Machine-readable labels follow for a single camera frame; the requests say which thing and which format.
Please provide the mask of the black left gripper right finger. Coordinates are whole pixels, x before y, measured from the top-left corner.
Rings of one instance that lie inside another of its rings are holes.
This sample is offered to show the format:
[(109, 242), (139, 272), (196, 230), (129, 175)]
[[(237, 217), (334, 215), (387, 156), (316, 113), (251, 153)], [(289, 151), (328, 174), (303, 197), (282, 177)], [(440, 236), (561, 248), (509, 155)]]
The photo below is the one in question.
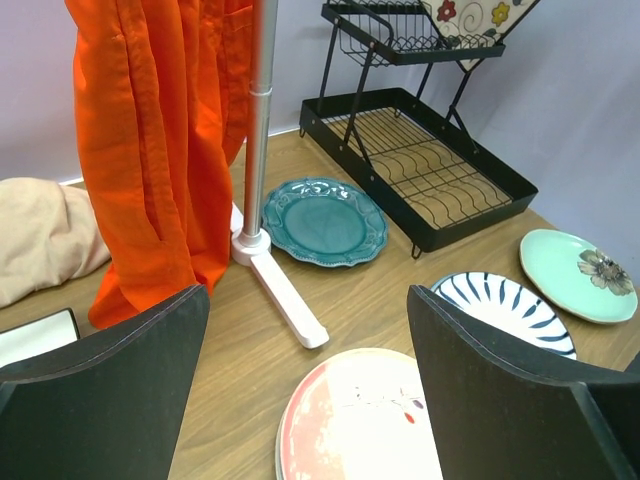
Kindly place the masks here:
[(639, 375), (563, 358), (408, 290), (446, 479), (636, 479)]

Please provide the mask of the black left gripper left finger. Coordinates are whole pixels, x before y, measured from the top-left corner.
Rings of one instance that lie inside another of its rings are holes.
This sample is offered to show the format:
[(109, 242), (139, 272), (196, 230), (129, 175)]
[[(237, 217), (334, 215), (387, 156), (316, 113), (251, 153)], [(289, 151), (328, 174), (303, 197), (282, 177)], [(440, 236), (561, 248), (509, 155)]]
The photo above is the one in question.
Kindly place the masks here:
[(165, 479), (210, 309), (190, 286), (1, 369), (4, 479)]

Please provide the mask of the blue striped round plate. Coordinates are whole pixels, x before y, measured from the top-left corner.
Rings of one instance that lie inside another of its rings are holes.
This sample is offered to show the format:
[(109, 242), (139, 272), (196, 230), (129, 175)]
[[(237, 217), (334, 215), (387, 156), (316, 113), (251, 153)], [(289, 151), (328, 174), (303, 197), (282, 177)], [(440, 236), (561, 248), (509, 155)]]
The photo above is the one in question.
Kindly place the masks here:
[(471, 271), (448, 275), (431, 290), (468, 315), (564, 358), (577, 351), (556, 312), (523, 285), (502, 275)]

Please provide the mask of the floral round plate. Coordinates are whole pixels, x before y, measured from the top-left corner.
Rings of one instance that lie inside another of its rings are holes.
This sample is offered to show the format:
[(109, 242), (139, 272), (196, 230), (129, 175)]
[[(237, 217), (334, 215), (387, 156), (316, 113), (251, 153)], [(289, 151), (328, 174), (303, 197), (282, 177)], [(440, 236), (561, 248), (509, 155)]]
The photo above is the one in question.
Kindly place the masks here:
[(590, 242), (562, 231), (535, 229), (519, 246), (526, 276), (556, 306), (592, 323), (632, 319), (639, 305), (629, 274)]

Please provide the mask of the teal scalloped ceramic plate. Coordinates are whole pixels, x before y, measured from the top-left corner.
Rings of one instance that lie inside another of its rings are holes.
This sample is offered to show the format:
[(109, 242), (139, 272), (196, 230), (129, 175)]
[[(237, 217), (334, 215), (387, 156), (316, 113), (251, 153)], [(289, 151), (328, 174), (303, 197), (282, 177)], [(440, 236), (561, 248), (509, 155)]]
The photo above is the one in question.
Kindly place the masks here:
[(262, 226), (291, 257), (326, 268), (375, 259), (389, 231), (383, 211), (365, 192), (327, 177), (289, 180), (269, 192)]

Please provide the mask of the flower pattern square plate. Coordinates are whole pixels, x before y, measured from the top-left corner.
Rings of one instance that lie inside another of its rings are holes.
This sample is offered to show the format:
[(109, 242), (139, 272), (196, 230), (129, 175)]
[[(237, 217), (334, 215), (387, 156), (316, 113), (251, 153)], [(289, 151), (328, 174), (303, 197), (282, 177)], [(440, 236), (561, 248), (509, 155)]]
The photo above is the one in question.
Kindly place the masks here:
[(454, 50), (497, 46), (538, 4), (530, 0), (421, 0), (433, 31)]

